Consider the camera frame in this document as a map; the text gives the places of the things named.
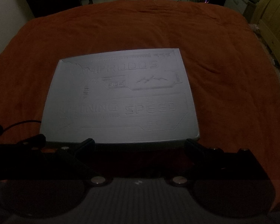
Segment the wooden cabinet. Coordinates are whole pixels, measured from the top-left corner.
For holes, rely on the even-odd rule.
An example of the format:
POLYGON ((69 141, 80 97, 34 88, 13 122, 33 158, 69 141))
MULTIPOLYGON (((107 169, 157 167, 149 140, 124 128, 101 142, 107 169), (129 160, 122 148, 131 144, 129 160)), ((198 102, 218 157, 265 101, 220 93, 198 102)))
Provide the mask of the wooden cabinet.
POLYGON ((280 0, 260 0, 251 23, 259 27, 261 36, 280 64, 280 0))

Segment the red blanket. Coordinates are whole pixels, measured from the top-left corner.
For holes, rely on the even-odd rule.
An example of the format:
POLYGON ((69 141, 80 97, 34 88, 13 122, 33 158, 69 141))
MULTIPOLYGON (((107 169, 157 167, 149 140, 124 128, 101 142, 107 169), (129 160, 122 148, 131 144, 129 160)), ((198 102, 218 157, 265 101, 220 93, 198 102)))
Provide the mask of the red blanket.
POLYGON ((137 0, 81 6, 27 22, 0 54, 0 137, 39 132, 58 61, 110 51, 178 48, 188 74, 200 143, 250 149, 280 206, 280 81, 245 18, 218 5, 137 0))

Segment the white box lid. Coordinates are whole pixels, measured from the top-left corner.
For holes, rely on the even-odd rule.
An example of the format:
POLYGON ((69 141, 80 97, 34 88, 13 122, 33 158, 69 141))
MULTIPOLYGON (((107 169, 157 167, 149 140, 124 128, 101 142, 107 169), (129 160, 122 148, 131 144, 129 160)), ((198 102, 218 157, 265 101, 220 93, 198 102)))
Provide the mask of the white box lid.
POLYGON ((126 50, 60 60, 40 132, 48 141, 68 143, 198 139, 180 50, 126 50))

